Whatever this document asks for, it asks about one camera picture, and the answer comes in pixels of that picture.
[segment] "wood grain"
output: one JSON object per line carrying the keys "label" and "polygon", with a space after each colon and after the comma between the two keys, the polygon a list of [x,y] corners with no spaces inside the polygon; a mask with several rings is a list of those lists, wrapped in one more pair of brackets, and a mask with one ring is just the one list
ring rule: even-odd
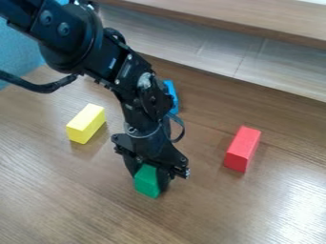
{"label": "wood grain", "polygon": [[[149,58],[175,81],[192,177],[157,200],[136,193],[111,133],[122,115],[109,91],[81,78],[50,95],[0,91],[0,242],[325,243],[326,105]],[[38,83],[61,77],[47,67]],[[87,103],[108,123],[87,145],[66,123]],[[242,125],[262,130],[248,173],[222,167]]]}
{"label": "wood grain", "polygon": [[325,49],[326,6],[296,0],[96,0],[176,20]]}
{"label": "wood grain", "polygon": [[326,102],[326,51],[103,5],[136,51]]}

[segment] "wooden table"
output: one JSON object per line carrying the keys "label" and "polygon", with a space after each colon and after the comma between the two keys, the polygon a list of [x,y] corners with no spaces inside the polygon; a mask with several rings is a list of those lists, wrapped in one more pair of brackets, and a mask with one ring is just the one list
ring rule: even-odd
{"label": "wooden table", "polygon": [[[192,176],[153,200],[136,193],[110,134],[118,102],[81,78],[44,95],[0,91],[0,243],[325,243],[326,105],[150,59],[179,91]],[[28,75],[44,83],[58,74]],[[87,145],[65,125],[87,103],[108,123]],[[249,171],[222,167],[237,128],[262,130]]]}
{"label": "wooden table", "polygon": [[326,49],[326,6],[308,0],[96,1],[211,27]]}

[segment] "black robotic arm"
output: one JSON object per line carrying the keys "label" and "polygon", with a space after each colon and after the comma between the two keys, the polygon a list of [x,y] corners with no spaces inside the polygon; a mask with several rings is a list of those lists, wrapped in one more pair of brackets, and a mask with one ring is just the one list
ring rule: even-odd
{"label": "black robotic arm", "polygon": [[[169,113],[173,98],[156,78],[151,64],[126,45],[119,31],[103,29],[95,11],[86,5],[61,6],[54,0],[5,1],[0,5],[0,15],[10,27],[38,41],[50,67],[70,74],[50,92],[86,74],[116,95],[125,116],[126,133],[114,134],[112,142],[132,176],[144,163],[154,166],[162,192],[176,175],[189,176],[187,157],[170,139],[170,118],[181,124]],[[26,88],[19,83],[24,81],[9,76],[0,72],[0,79]],[[34,86],[31,91],[42,91]]]}

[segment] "wooden block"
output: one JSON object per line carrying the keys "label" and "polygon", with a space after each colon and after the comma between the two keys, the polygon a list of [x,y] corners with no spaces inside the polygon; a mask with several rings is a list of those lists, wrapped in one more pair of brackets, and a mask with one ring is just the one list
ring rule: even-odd
{"label": "wooden block", "polygon": [[68,138],[86,144],[105,121],[104,108],[90,103],[68,123]]}
{"label": "wooden block", "polygon": [[150,198],[157,198],[160,190],[157,183],[156,168],[143,164],[134,176],[134,187],[139,192]]}
{"label": "wooden block", "polygon": [[226,152],[224,166],[245,173],[255,154],[261,132],[241,126]]}
{"label": "wooden block", "polygon": [[173,107],[170,110],[172,114],[179,113],[179,99],[177,98],[176,91],[172,80],[165,80],[164,84],[168,87],[169,94],[173,97]]}

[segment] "cable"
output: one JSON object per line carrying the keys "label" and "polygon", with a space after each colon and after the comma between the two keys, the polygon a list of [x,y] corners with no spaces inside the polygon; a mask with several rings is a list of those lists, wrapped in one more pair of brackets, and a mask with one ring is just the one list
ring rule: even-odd
{"label": "cable", "polygon": [[122,42],[123,44],[126,44],[126,39],[119,30],[107,27],[103,29],[103,31],[105,36],[115,36],[118,41]]}
{"label": "cable", "polygon": [[59,88],[70,84],[72,81],[75,81],[77,79],[77,77],[78,77],[78,74],[71,74],[71,75],[68,75],[58,81],[55,81],[55,82],[37,85],[37,84],[33,84],[27,80],[24,80],[14,74],[0,70],[0,80],[7,81],[8,83],[11,83],[11,84],[16,85],[21,88],[24,88],[31,92],[39,92],[39,93],[55,92]]}
{"label": "cable", "polygon": [[181,131],[180,135],[176,139],[171,139],[171,136],[167,133],[167,130],[166,130],[165,126],[161,123],[161,125],[163,127],[163,133],[165,133],[167,138],[172,143],[177,143],[178,141],[180,141],[183,138],[183,136],[186,133],[185,123],[183,123],[183,120],[181,118],[179,118],[178,116],[176,116],[175,114],[173,114],[171,112],[168,112],[166,116],[168,116],[171,120],[173,120],[175,123],[177,123],[182,128],[182,131]]}

